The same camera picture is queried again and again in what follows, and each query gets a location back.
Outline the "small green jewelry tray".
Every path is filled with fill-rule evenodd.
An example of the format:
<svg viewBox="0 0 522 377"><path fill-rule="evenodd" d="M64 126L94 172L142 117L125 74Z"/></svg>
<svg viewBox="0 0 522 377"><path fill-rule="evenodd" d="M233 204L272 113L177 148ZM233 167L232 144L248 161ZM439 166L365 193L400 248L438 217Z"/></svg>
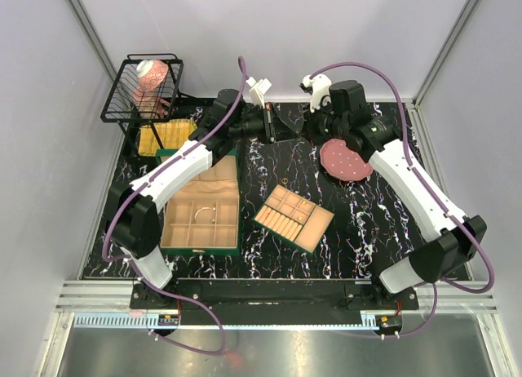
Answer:
<svg viewBox="0 0 522 377"><path fill-rule="evenodd" d="M283 241L311 254L333 218L332 212L277 185L254 216L254 222Z"/></svg>

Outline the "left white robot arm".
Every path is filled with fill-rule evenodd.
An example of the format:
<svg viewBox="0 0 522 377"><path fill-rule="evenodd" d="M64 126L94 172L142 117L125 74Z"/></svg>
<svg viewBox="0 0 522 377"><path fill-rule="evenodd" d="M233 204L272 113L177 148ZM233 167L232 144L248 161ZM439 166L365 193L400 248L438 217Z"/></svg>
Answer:
<svg viewBox="0 0 522 377"><path fill-rule="evenodd" d="M158 218L164 205L190 180L216 165L243 138L264 144L298 138L270 104L248 105L238 90L221 90L197 129L175 154L129 184L113 183L104 209L104 243L122 250L138 277L149 286L148 299L158 308L175 302L172 273L160 251Z"/></svg>

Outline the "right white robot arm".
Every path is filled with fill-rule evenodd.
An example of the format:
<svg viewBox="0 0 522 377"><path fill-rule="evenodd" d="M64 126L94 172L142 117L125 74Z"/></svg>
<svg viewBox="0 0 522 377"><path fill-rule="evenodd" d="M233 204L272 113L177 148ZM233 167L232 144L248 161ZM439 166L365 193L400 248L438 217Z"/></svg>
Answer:
<svg viewBox="0 0 522 377"><path fill-rule="evenodd" d="M339 139L358 153L391 186L413 216L425 241L378 275L370 298L390 308L400 292L419 283L435 283L470 261L487 225L453 204L410 153L393 118L375 117L363 86L355 80L331 82L324 74L306 76L301 87L311 96L305 115L311 141Z"/></svg>

